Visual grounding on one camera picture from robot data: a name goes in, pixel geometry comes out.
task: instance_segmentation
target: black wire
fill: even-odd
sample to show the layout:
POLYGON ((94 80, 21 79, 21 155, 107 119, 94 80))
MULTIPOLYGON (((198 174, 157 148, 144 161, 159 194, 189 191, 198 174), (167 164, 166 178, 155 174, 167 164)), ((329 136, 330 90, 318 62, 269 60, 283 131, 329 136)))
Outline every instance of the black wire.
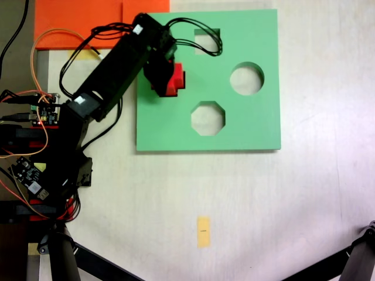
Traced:
POLYGON ((5 45, 3 51, 1 52, 1 55, 0 55, 0 79, 1 79, 1 73, 2 73, 2 61, 3 61, 4 57, 5 57, 5 53, 9 49, 9 47, 11 46, 11 44, 13 43, 13 41, 16 39, 18 33, 21 31, 21 29, 23 27, 23 24, 25 23, 26 16, 28 15, 28 9, 29 9, 29 0, 26 0, 25 1, 25 10, 23 11, 23 16, 22 16, 22 19, 21 19, 21 23, 19 24, 16 32, 13 34, 13 36, 11 37, 11 39, 9 40, 9 42, 5 45))
POLYGON ((122 98, 119 100, 118 104, 117 104, 117 116, 116 116, 116 120, 115 122, 109 126, 106 130, 104 130, 102 133, 100 133, 99 135, 97 135, 95 138, 93 138, 92 140, 90 140, 89 142, 87 142, 84 146, 82 146, 81 148, 81 151, 84 151, 90 144, 92 144, 94 141, 96 141, 97 139, 101 138, 102 136, 104 136, 106 133, 108 133, 113 127, 115 127, 115 125, 117 124, 118 120, 120 119, 121 117, 121 113, 122 113, 122 98))
POLYGON ((69 93, 63 85, 63 77, 64 77, 66 71, 71 66, 71 64, 76 59, 76 57, 79 55, 79 53, 84 49, 84 47, 87 44, 89 44, 89 42, 91 40, 93 40, 94 38, 100 39, 100 40, 118 39, 118 38, 121 38, 122 36, 110 37, 110 38, 102 38, 102 37, 99 37, 99 36, 113 36, 113 35, 116 35, 116 34, 119 34, 119 33, 122 33, 122 32, 130 32, 130 31, 132 31, 132 25, 129 25, 127 23, 121 23, 121 22, 110 23, 109 25, 97 26, 96 28, 93 28, 91 30, 91 35, 88 38, 86 38, 83 42, 81 42, 81 44, 79 44, 79 46, 75 49, 73 54, 71 54, 70 58, 64 64, 64 66, 62 67, 62 69, 60 71, 59 86, 60 86, 60 89, 63 92, 63 94, 66 95, 69 98, 73 98, 73 95, 71 93, 69 93))
POLYGON ((200 22, 196 19, 189 19, 189 18, 172 19, 166 24, 166 26, 168 28, 171 28, 174 24, 179 23, 179 22, 185 22, 185 23, 195 25, 195 26, 199 27, 201 30, 203 30, 204 32, 206 32, 213 39, 213 41, 216 43, 217 51, 213 52, 213 51, 207 50, 203 46, 201 46, 201 45, 199 45, 199 44, 197 44, 193 41, 187 40, 187 39, 177 39, 176 40, 177 45, 194 47, 194 48, 202 50, 203 52, 205 52, 205 53, 207 53, 207 54, 209 54, 210 56, 213 56, 213 57, 216 57, 216 56, 219 56, 219 55, 222 54, 222 52, 223 52, 223 42, 221 41, 220 34, 218 32, 216 32, 215 30, 213 30, 212 28, 210 28, 208 25, 204 24, 203 22, 200 22))

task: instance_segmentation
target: orange sheet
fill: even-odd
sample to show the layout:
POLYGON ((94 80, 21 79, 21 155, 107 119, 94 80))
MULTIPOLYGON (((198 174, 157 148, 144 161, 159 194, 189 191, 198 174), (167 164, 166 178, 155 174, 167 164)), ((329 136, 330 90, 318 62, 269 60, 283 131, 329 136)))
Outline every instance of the orange sheet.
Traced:
POLYGON ((132 22, 139 13, 168 13, 169 0, 124 0, 122 4, 124 22, 132 22))
MULTIPOLYGON (((91 28, 111 22, 122 22, 122 0, 35 0, 34 40, 51 28, 68 28, 83 37, 91 28)), ((82 40, 67 33, 53 33, 43 38, 36 48, 75 49, 82 40)), ((97 48, 113 47, 116 40, 91 41, 97 48)))

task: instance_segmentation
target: green shape sorter board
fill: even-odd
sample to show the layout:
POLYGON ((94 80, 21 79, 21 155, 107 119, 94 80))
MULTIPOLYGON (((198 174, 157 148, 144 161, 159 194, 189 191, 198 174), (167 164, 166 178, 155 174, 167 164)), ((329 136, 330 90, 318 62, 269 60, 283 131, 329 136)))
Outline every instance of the green shape sorter board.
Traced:
MULTIPOLYGON (((220 29, 223 53, 196 54, 178 46, 175 62, 185 71, 185 89, 178 97, 159 98, 143 71, 137 85, 137 151, 274 150, 281 148, 278 26, 276 10, 152 14, 165 25, 186 17, 220 29), (253 95, 240 95, 230 84, 236 66, 257 66, 264 84, 253 95), (225 126, 214 136, 192 128, 191 114, 200 104, 223 109, 225 126)), ((197 27, 177 23, 174 38, 194 41, 197 27)))

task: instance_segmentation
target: octagonal hole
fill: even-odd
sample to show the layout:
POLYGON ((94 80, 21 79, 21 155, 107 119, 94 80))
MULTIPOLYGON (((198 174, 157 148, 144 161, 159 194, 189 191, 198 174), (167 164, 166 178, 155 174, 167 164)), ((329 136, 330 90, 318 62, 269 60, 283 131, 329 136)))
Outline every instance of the octagonal hole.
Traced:
POLYGON ((201 136, 215 136, 225 126, 225 110, 214 101, 202 101, 192 111, 192 128, 201 136))
POLYGON ((236 65, 229 81, 240 95, 253 95, 262 89, 264 73, 257 64, 244 62, 236 65))

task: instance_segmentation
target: robotic arm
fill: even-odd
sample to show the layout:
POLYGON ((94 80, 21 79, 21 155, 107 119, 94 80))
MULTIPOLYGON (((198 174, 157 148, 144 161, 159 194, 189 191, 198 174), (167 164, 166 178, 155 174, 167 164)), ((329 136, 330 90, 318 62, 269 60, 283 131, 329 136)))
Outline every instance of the robotic arm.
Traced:
POLYGON ((81 151, 88 125, 105 118, 142 68, 156 93, 161 97, 166 93, 173 75, 176 40, 169 28, 147 14, 139 14, 132 25, 132 32, 120 39, 72 100, 61 106, 59 137, 49 148, 53 157, 35 183, 35 196, 45 203, 64 203, 78 187, 90 185, 92 159, 81 151))

